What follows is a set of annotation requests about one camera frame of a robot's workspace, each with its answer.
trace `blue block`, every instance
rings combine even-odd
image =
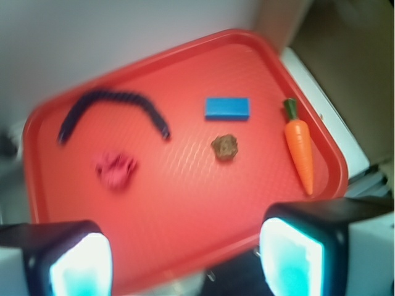
[[[210,97],[206,101],[207,120],[247,120],[249,99],[246,97]]]

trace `carrot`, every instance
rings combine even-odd
[[[309,127],[297,117],[295,99],[285,100],[284,106],[289,117],[289,122],[285,126],[288,148],[306,193],[312,195],[314,170]]]

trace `brown lump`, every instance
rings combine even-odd
[[[237,139],[227,134],[222,137],[216,137],[211,146],[214,148],[215,155],[220,160],[231,160],[238,152]]]

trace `plastic tray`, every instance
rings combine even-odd
[[[147,95],[172,131],[162,140],[139,108],[100,102],[69,142],[57,134],[85,91],[107,87]],[[249,121],[205,121],[207,97],[249,97]],[[347,169],[303,93],[260,36],[227,30],[94,79],[39,106],[24,131],[25,172],[35,223],[91,219],[109,238],[114,294],[212,266],[258,243],[274,202],[307,200],[289,155],[282,102],[299,101],[313,140],[316,199],[344,194]],[[218,135],[237,137],[232,162],[215,159]],[[123,192],[99,182],[92,158],[121,150],[138,169]]]

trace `pink crumpled paper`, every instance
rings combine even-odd
[[[103,152],[93,161],[100,181],[109,189],[124,189],[136,168],[136,160],[121,152]]]

